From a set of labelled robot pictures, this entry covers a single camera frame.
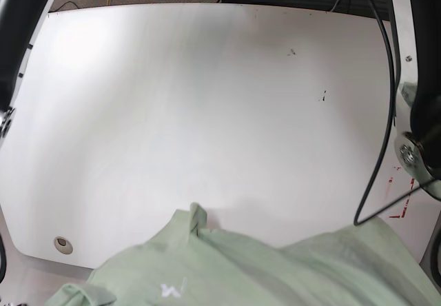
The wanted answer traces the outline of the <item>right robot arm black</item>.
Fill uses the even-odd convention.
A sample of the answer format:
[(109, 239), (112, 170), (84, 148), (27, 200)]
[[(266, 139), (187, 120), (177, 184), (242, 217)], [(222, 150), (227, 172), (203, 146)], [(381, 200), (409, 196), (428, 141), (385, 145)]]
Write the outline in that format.
[(1, 0), (1, 141), (15, 109), (34, 42), (54, 0)]

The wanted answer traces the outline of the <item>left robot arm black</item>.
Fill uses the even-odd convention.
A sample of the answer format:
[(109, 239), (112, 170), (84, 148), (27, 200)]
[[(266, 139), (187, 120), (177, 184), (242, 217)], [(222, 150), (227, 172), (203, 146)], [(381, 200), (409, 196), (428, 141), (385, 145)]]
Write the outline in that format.
[(395, 152), (440, 198), (440, 0), (387, 0), (396, 58)]

